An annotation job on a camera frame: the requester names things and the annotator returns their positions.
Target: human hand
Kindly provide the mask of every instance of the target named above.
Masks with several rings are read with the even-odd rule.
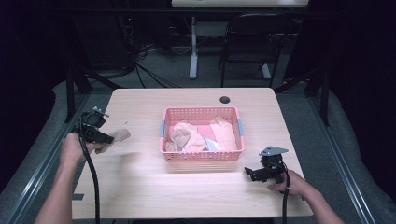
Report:
[[[289,194],[294,195],[302,195],[305,196],[309,193],[309,190],[314,189],[308,182],[306,182],[299,174],[295,173],[292,170],[288,170],[289,178],[290,178],[290,191]],[[286,174],[282,174],[283,182],[280,184],[274,184],[268,186],[269,190],[272,191],[284,191],[286,188]]]
[[[99,143],[87,143],[86,146],[91,153],[94,149],[101,148],[104,145]],[[68,164],[76,167],[80,162],[85,160],[77,133],[68,133],[66,138],[62,141],[60,160],[61,164]]]

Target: human arm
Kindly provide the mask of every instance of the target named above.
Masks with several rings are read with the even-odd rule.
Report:
[[[88,143],[91,153],[102,144]],[[49,196],[41,207],[35,223],[72,223],[72,184],[76,170],[84,161],[81,144],[76,133],[69,133],[63,140],[58,166]]]
[[[311,186],[294,171],[288,170],[288,174],[290,177],[289,194],[301,195],[308,202],[308,205],[312,209],[315,219],[319,224],[344,223],[344,221],[341,220],[341,218],[337,216],[337,214],[335,214],[330,205],[324,199],[323,195],[317,189]],[[279,191],[285,190],[285,187],[286,181],[281,184],[270,185],[268,186],[268,189]]]

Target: table top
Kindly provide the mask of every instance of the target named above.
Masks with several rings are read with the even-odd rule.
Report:
[[[228,96],[223,104],[219,98]],[[235,106],[245,135],[237,161],[172,161],[160,151],[166,107]],[[301,174],[290,135],[272,89],[121,89],[110,98],[103,133],[126,128],[132,136],[105,153],[92,153],[100,186],[101,218],[281,217],[283,195],[252,182],[244,168],[261,169],[259,153],[287,148],[283,161]],[[73,219],[94,218],[92,176],[85,165],[73,201]],[[288,216],[311,216],[298,196],[288,198]]]
[[[309,0],[172,0],[173,7],[306,7]]]

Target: cable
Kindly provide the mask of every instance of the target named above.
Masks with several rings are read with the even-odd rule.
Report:
[[[183,19],[184,19],[184,22],[185,22],[185,24],[186,24],[186,26],[187,26],[187,29],[189,30],[189,32],[190,32],[190,34],[191,34],[191,29],[190,29],[189,24],[187,23],[186,18],[183,17]],[[204,39],[203,39],[201,42],[197,43],[196,45],[197,45],[197,46],[198,46],[198,45],[201,45],[201,44],[204,43],[205,41],[206,41],[206,37],[204,37]],[[185,51],[183,51],[183,52],[177,52],[177,51],[175,50],[175,49],[181,49],[181,48],[187,48],[187,49],[186,49]],[[188,46],[172,46],[172,47],[171,47],[171,50],[172,50],[175,54],[182,55],[182,54],[188,53],[188,52],[191,50],[191,48],[192,48],[192,43],[190,43]]]
[[[286,166],[285,162],[282,162],[282,165],[276,164],[273,162],[266,162],[267,164],[274,165],[279,167],[286,175],[286,187],[285,191],[283,192],[283,203],[282,203],[282,223],[287,224],[287,207],[288,207],[288,196],[289,196],[289,191],[290,191],[290,177],[288,173],[288,167]]]
[[[100,202],[99,202],[99,183],[98,183],[98,177],[96,174],[95,167],[93,166],[93,162],[90,156],[90,152],[87,149],[86,141],[84,138],[84,133],[82,132],[82,121],[83,118],[88,115],[89,113],[85,112],[82,113],[81,118],[79,120],[79,133],[78,133],[78,140],[79,143],[81,144],[82,147],[82,152],[84,154],[84,157],[90,167],[91,174],[92,174],[92,180],[93,180],[93,187],[95,191],[95,223],[100,224]]]
[[[160,77],[160,76],[158,76],[158,75],[156,75],[156,74],[150,72],[147,68],[143,67],[143,66],[140,65],[139,63],[136,63],[136,69],[137,69],[137,67],[139,67],[139,68],[141,68],[143,71],[145,71],[149,76],[152,77],[152,79],[154,79],[154,81],[156,81],[159,85],[161,85],[161,86],[164,87],[164,88],[169,88],[169,87],[171,87],[171,88],[180,88],[178,85],[176,85],[176,84],[170,82],[169,80],[167,80],[167,79],[165,79],[165,78],[163,78],[163,77]]]
[[[142,77],[139,74],[139,69],[137,67],[136,67],[136,73],[137,76],[139,77],[140,84],[142,84],[143,88],[146,88],[145,84],[143,83]]]

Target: black cable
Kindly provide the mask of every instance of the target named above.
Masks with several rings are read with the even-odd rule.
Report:
[[[84,133],[82,132],[82,121],[83,118],[88,115],[89,113],[82,113],[81,118],[79,120],[79,133],[78,133],[78,140],[79,143],[81,144],[82,147],[82,152],[84,154],[84,157],[90,167],[91,174],[92,174],[92,180],[93,180],[93,187],[95,191],[95,223],[100,224],[100,202],[99,202],[99,183],[98,183],[98,177],[96,174],[95,167],[93,166],[93,162],[90,156],[90,152],[87,149],[86,141],[84,138]]]
[[[149,76],[151,76],[152,79],[154,79],[154,81],[156,81],[159,85],[161,85],[161,86],[164,87],[164,88],[168,88],[168,87],[165,86],[164,84],[162,84],[162,82],[165,83],[165,84],[167,84],[167,85],[169,85],[169,87],[172,87],[172,88],[174,88],[174,87],[180,88],[178,85],[176,85],[176,84],[170,82],[169,80],[167,80],[167,79],[165,79],[165,78],[163,78],[163,77],[160,77],[160,76],[158,76],[158,75],[156,75],[156,74],[150,72],[147,68],[143,67],[143,66],[140,65],[139,63],[136,63],[136,68],[137,68],[137,67],[141,68],[144,72],[146,72]]]
[[[143,88],[146,88],[145,84],[143,83],[142,77],[139,74],[139,69],[137,68],[137,66],[135,68],[136,68],[137,76],[139,77],[140,84],[142,84]]]
[[[286,187],[285,187],[285,191],[283,192],[283,203],[282,203],[282,222],[283,224],[287,224],[288,196],[290,191],[290,177],[288,173],[288,167],[286,166],[285,162],[282,162],[282,165],[269,161],[266,163],[279,167],[286,175]]]
[[[290,191],[290,177],[288,173],[288,169],[286,168],[285,163],[283,163],[285,166],[284,172],[286,174],[286,187],[285,187],[285,192],[283,193],[283,204],[282,204],[282,217],[283,217],[283,223],[286,224],[287,221],[287,206],[288,206],[288,196],[289,196],[289,191]]]

